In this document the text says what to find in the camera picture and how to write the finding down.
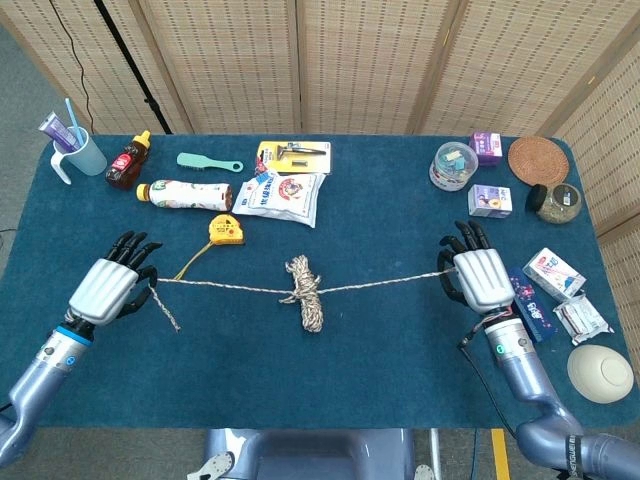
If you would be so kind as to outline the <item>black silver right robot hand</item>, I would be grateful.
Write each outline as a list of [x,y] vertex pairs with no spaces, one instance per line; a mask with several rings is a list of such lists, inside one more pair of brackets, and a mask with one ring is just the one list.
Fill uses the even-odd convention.
[[482,226],[456,220],[463,242],[454,235],[441,238],[436,259],[441,286],[452,301],[485,314],[511,306],[515,292],[507,270]]

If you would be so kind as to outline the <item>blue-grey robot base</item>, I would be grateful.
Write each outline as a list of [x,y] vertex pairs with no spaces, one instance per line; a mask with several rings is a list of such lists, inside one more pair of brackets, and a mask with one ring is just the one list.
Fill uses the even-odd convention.
[[204,463],[186,480],[441,480],[415,460],[413,432],[238,429],[207,432]]

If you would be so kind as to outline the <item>white milk carton red print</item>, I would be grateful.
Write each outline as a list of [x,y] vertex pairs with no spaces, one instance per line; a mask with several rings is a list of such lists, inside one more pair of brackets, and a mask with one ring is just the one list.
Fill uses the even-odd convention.
[[523,272],[560,303],[573,298],[586,283],[582,274],[547,247],[525,264]]

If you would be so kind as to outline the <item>glass jar black lid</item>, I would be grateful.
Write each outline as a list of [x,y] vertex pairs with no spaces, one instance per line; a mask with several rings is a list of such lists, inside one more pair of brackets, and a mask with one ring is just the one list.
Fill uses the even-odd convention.
[[582,196],[570,184],[534,185],[526,199],[525,208],[551,224],[566,224],[582,209]]

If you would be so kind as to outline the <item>clear tub of binder clips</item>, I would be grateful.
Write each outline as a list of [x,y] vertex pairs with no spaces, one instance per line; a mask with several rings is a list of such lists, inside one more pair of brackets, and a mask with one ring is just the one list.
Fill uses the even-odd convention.
[[475,174],[478,164],[478,157],[470,146],[461,142],[446,142],[435,154],[429,167],[429,178],[441,190],[459,191]]

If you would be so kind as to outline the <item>white label drink bottle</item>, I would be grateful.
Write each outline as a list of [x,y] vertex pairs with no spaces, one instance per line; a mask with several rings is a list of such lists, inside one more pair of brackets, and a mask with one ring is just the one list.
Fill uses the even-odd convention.
[[227,183],[199,184],[176,180],[156,180],[136,187],[136,198],[160,208],[206,209],[227,212],[233,203],[232,188]]

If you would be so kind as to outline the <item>yellow tape measure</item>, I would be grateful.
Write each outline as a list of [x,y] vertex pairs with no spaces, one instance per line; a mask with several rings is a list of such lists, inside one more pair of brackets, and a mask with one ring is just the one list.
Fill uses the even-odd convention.
[[211,248],[225,245],[243,245],[244,243],[244,231],[237,219],[229,214],[215,216],[208,226],[208,242],[189,259],[173,279],[182,280],[191,265]]

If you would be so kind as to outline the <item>mint green brush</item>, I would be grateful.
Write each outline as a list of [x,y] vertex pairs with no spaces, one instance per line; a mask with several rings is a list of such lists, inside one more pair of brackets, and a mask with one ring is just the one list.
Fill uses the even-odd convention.
[[240,173],[244,165],[235,160],[216,160],[205,155],[181,152],[177,155],[176,163],[185,168],[204,170],[208,168],[221,169],[233,173]]

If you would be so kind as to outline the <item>blue felt table cover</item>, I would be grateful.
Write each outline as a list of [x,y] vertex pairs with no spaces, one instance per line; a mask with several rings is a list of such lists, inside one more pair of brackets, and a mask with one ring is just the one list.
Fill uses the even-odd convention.
[[334,136],[314,228],[244,217],[214,247],[212,215],[139,202],[102,177],[63,184],[43,147],[0,278],[0,406],[62,320],[91,265],[124,232],[162,247],[158,298],[95,331],[45,410],[51,426],[481,427],[534,418],[476,322],[435,277],[439,242],[468,217],[437,189],[435,136]]

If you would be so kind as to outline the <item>purple toothpaste tube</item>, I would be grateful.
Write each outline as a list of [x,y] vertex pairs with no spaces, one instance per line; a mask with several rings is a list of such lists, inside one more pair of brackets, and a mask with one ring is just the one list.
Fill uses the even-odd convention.
[[56,142],[65,153],[75,152],[82,146],[76,135],[64,125],[54,111],[42,121],[39,130]]

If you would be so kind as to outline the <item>light blue toothbrush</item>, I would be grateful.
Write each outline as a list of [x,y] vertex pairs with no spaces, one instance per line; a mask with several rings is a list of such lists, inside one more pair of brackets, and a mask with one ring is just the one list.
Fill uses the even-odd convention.
[[84,138],[82,135],[82,131],[80,130],[79,124],[77,122],[71,100],[68,97],[66,97],[64,101],[65,101],[65,106],[67,109],[69,119],[71,120],[71,123],[72,123],[72,131],[77,139],[78,148],[81,148],[84,145]]

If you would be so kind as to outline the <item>white table leg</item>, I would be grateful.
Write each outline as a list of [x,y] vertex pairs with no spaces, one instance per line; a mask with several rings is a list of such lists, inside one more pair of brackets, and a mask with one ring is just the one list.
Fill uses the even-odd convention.
[[429,429],[429,445],[434,480],[442,480],[439,430],[437,428]]

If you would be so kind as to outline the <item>white powder bag blue print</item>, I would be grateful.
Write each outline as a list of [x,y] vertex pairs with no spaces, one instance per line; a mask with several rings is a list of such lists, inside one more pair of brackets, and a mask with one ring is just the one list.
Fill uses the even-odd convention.
[[314,228],[319,190],[325,174],[280,175],[267,170],[244,182],[232,212],[293,221]]

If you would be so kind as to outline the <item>razor in yellow blister pack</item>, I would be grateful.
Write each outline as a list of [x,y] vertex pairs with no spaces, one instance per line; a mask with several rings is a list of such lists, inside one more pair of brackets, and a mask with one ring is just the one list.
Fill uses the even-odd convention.
[[332,148],[327,141],[262,141],[257,150],[268,170],[279,174],[325,174],[332,170]]

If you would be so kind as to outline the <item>bamboo folding screen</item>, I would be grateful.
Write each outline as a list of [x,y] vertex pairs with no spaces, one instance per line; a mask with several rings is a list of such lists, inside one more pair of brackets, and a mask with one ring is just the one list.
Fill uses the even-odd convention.
[[[640,361],[640,0],[103,0],[175,133],[563,138]],[[0,271],[70,97],[162,128],[93,0],[0,0]]]

